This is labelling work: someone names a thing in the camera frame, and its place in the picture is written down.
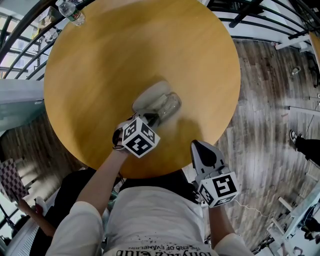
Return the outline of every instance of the clear plastic bottle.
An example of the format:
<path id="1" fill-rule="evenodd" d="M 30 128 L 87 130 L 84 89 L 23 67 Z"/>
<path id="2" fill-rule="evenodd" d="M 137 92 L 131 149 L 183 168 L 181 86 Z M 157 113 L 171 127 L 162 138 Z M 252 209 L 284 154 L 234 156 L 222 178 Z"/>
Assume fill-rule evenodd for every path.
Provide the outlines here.
<path id="1" fill-rule="evenodd" d="M 77 9 L 74 3 L 65 0 L 58 0 L 55 3 L 59 7 L 60 13 L 68 18 L 74 25 L 81 26 L 85 23 L 85 15 Z"/>

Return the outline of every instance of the person's left hand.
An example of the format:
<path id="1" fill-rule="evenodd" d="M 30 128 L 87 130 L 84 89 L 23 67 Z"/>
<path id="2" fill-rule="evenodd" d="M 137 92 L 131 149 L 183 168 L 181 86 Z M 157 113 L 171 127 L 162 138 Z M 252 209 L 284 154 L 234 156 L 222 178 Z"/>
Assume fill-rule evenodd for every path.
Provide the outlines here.
<path id="1" fill-rule="evenodd" d="M 18 203 L 17 203 L 17 208 L 25 213 L 25 214 L 29 214 L 30 211 L 32 211 L 31 207 L 29 206 L 29 204 L 27 204 L 27 202 L 25 200 L 23 200 L 22 198 L 19 199 Z"/>

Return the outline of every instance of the black shorts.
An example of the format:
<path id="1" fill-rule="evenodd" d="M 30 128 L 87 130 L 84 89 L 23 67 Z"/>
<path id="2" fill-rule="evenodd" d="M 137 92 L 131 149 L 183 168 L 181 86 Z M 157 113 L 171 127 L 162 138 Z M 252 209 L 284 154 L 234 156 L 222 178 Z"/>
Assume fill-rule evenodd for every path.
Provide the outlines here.
<path id="1" fill-rule="evenodd" d="M 184 172 L 180 169 L 175 172 L 154 178 L 127 179 L 120 191 L 133 187 L 159 187 L 169 190 L 177 195 L 198 204 L 197 191 L 193 184 L 189 183 Z"/>

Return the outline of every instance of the white cube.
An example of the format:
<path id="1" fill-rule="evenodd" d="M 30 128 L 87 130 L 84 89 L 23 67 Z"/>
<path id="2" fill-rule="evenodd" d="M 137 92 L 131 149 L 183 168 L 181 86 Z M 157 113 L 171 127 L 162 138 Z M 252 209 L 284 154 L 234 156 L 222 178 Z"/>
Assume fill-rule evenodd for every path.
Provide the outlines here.
<path id="1" fill-rule="evenodd" d="M 229 172 L 201 180 L 198 192 L 212 208 L 230 202 L 240 193 L 240 190 L 236 174 Z"/>
<path id="2" fill-rule="evenodd" d="M 160 137 L 139 117 L 123 127 L 122 145 L 137 158 L 153 150 Z"/>

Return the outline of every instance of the white shirt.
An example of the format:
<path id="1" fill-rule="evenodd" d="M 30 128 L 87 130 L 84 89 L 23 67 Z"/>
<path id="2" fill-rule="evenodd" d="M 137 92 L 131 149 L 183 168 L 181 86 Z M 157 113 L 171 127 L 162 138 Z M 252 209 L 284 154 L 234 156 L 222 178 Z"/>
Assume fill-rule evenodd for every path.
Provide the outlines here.
<path id="1" fill-rule="evenodd" d="M 121 191 L 107 224 L 103 256 L 252 256 L 229 234 L 212 250 L 204 244 L 202 208 L 169 190 L 139 186 Z M 47 256 L 101 256 L 98 211 L 76 202 L 57 228 Z"/>

